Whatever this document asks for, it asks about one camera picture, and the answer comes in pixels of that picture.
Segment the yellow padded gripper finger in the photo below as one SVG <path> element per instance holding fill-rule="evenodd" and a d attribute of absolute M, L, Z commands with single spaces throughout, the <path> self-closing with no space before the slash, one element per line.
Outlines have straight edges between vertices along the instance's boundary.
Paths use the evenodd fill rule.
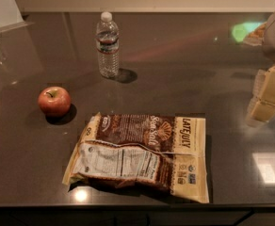
<path fill-rule="evenodd" d="M 246 123 L 258 127 L 275 116 L 275 64 L 267 71 L 259 70 L 255 76 Z"/>

